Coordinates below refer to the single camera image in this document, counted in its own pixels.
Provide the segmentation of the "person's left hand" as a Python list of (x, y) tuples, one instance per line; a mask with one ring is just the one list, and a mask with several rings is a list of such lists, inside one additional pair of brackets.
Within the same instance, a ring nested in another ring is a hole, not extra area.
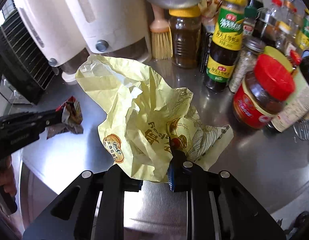
[(10, 194), (11, 197), (14, 197), (17, 194), (12, 157), (10, 155), (6, 159), (5, 170), (0, 171), (0, 186), (3, 186), (4, 191)]

